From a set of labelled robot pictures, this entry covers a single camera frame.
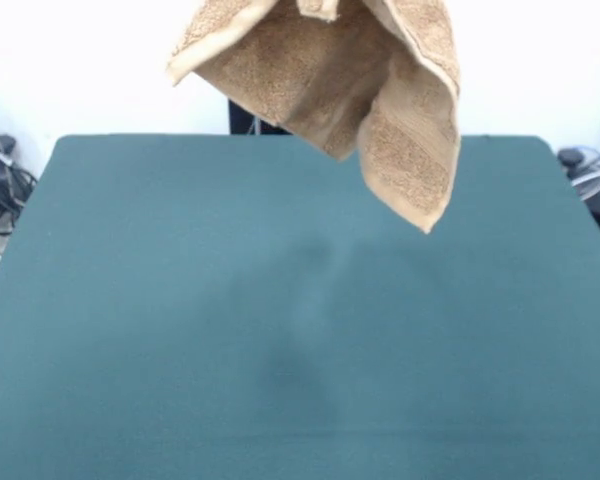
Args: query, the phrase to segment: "white wall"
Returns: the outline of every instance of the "white wall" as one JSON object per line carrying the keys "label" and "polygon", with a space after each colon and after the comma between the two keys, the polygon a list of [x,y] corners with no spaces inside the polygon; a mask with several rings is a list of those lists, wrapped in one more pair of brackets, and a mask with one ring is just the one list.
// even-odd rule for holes
{"label": "white wall", "polygon": [[[0,132],[18,138],[22,162],[40,173],[67,133],[226,133],[222,95],[163,74],[198,1],[0,0]],[[447,5],[464,133],[600,149],[600,0]]]}

